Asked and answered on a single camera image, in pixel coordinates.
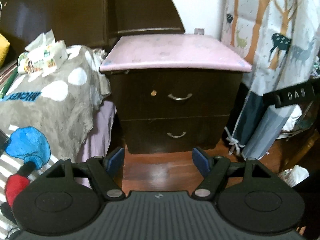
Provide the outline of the lilac bed sheet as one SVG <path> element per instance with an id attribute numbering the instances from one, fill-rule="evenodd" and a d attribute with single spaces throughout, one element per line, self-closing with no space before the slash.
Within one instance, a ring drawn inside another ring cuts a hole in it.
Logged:
<path id="1" fill-rule="evenodd" d="M 112 101 L 103 101 L 93 118 L 93 128 L 80 147 L 76 157 L 77 163 L 85 163 L 87 159 L 97 155 L 105 156 L 110 149 L 112 127 L 117 109 Z"/>

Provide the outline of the white tissue pack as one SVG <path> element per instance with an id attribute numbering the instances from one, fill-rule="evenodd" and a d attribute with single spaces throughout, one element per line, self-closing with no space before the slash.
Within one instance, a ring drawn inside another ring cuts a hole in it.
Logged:
<path id="1" fill-rule="evenodd" d="M 64 40 L 55 40 L 52 30 L 41 33 L 35 40 L 24 48 L 18 57 L 18 74 L 32 74 L 34 72 L 49 71 L 60 68 L 68 59 Z"/>

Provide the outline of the grey wall socket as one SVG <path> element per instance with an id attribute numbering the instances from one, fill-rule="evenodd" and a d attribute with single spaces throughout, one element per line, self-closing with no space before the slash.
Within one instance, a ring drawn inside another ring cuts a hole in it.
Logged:
<path id="1" fill-rule="evenodd" d="M 202 29 L 202 28 L 195 28 L 195 29 L 194 29 L 194 34 L 195 34 L 195 35 L 204 35 L 204 29 Z"/>

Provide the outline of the yellow pillow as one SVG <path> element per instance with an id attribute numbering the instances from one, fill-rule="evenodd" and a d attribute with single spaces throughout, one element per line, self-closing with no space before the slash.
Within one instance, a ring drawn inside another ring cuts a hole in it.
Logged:
<path id="1" fill-rule="evenodd" d="M 0 68 L 4 64 L 9 48 L 10 42 L 2 34 L 0 34 Z"/>

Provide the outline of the dark wooden nightstand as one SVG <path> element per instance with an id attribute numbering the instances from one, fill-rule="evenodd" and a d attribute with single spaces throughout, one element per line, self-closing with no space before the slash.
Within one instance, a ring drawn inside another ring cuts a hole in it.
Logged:
<path id="1" fill-rule="evenodd" d="M 100 66 L 132 154 L 214 148 L 251 65 L 210 36 L 119 39 Z"/>

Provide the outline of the grey Mickey blanket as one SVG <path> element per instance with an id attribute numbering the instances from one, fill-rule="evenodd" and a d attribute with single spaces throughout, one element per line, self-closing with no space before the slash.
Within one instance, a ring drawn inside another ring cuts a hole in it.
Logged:
<path id="1" fill-rule="evenodd" d="M 10 139 L 1 152 L 2 189 L 26 157 L 37 165 L 27 181 L 60 159 L 76 162 L 95 113 L 111 94 L 109 80 L 99 71 L 103 49 L 76 45 L 67 54 L 60 68 L 17 77 L 1 99 L 1 131 Z"/>

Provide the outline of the deer print curtain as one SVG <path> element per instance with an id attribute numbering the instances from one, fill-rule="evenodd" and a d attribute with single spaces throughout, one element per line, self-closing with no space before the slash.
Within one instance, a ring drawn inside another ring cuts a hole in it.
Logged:
<path id="1" fill-rule="evenodd" d="M 263 95 L 307 81 L 319 52 L 319 0 L 226 0 L 222 42 L 247 61 L 223 132 L 231 154 L 262 158 L 295 109 Z"/>

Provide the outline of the wooden chair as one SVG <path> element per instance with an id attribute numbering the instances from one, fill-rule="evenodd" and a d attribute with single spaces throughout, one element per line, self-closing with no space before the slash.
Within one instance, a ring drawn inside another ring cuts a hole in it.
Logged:
<path id="1" fill-rule="evenodd" d="M 317 141 L 319 141 L 319 131 L 316 128 L 316 125 L 312 125 L 308 133 L 308 138 L 306 139 L 304 144 L 293 156 L 289 157 L 289 159 L 284 161 L 284 165 L 281 168 L 281 171 L 291 169 L 295 165 L 297 165 L 312 149 L 312 147 L 315 145 Z"/>

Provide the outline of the dark wooden headboard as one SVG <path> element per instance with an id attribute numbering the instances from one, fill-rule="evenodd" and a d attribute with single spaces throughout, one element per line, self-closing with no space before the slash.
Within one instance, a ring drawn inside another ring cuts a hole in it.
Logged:
<path id="1" fill-rule="evenodd" d="M 50 30 L 67 46 L 91 48 L 110 48 L 125 35 L 184 33 L 172 0 L 1 0 L 7 61 Z"/>

